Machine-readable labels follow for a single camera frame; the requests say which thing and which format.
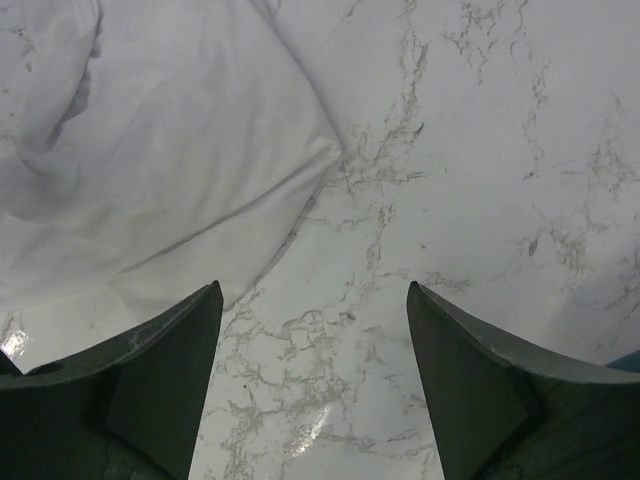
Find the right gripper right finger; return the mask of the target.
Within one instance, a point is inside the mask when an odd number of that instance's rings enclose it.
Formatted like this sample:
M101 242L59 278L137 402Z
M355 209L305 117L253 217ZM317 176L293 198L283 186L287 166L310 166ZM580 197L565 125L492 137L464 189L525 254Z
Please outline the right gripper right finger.
M635 479L639 373L542 348L412 283L413 350L448 479Z

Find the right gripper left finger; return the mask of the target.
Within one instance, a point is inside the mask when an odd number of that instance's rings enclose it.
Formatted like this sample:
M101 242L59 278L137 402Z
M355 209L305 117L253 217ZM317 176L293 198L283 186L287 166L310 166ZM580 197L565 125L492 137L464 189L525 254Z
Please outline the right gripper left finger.
M27 373L2 355L2 478L188 478L221 317L212 283Z

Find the white t shirt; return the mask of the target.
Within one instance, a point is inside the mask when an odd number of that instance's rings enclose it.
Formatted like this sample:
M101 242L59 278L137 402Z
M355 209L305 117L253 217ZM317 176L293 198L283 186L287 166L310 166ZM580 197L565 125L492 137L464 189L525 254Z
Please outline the white t shirt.
M172 273L257 237L249 281L339 140L259 1L24 1L35 52L1 159L1 307Z

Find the blue t shirt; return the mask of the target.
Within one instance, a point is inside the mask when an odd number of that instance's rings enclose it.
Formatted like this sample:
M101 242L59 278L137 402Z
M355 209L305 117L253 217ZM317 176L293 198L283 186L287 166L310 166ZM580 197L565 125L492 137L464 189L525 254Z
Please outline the blue t shirt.
M629 353L619 359L611 361L607 364L608 368L622 370L632 373L640 372L640 351Z

